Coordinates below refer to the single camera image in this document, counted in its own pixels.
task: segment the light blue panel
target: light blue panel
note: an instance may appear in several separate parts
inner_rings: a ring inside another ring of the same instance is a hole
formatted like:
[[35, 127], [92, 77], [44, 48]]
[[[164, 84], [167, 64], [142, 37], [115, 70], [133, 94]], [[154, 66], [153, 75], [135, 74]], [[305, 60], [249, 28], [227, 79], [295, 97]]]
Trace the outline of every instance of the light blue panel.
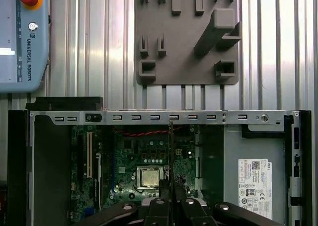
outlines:
[[[20, 0], [0, 0], [0, 92], [32, 92], [40, 85], [49, 54], [48, 0], [28, 10]], [[29, 30], [29, 23], [38, 26]]]

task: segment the cpu socket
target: cpu socket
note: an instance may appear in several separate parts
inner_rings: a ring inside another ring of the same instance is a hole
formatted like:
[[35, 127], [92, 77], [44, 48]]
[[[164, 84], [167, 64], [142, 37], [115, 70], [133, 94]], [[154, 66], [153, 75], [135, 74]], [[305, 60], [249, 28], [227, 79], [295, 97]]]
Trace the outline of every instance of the cpu socket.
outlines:
[[137, 188], [140, 190], [158, 189], [164, 178], [162, 166], [138, 166], [136, 172]]

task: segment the green circuit board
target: green circuit board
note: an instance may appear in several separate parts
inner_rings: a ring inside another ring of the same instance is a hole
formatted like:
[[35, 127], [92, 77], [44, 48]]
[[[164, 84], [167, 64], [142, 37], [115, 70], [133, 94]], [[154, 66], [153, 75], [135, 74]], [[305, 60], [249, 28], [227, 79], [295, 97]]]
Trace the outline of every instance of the green circuit board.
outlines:
[[[159, 180], [168, 179], [169, 134], [131, 137], [121, 127], [72, 128], [71, 223], [120, 201], [159, 197]], [[174, 178], [187, 197], [195, 195], [195, 133], [174, 140]]]
[[101, 178], [101, 130], [83, 125], [72, 128], [71, 147], [71, 209], [72, 223], [99, 211], [102, 199], [99, 188]]

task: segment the metal frame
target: metal frame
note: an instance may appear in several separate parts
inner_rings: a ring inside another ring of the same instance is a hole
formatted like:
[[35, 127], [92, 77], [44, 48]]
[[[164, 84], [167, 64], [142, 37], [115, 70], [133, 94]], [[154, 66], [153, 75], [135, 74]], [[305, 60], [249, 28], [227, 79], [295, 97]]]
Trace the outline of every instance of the metal frame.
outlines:
[[[49, 116], [56, 125], [148, 125], [148, 124], [206, 124], [259, 125], [272, 132], [284, 131], [284, 116], [298, 111], [178, 111], [178, 110], [123, 110], [123, 111], [30, 111], [30, 123], [37, 115]], [[92, 115], [100, 115], [95, 122]]]

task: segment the screw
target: screw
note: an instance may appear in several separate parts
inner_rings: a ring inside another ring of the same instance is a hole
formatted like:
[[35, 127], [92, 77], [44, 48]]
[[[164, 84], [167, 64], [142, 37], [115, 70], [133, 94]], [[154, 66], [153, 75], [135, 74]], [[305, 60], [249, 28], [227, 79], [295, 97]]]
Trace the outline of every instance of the screw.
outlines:
[[131, 207], [130, 205], [125, 205], [123, 207], [124, 210], [131, 210], [133, 207]]
[[267, 114], [263, 114], [260, 119], [262, 120], [263, 123], [266, 123], [268, 121], [268, 115]]
[[38, 25], [35, 22], [30, 22], [28, 28], [30, 31], [35, 31], [36, 29], [38, 29]]
[[227, 205], [220, 205], [222, 210], [229, 210], [230, 208]]

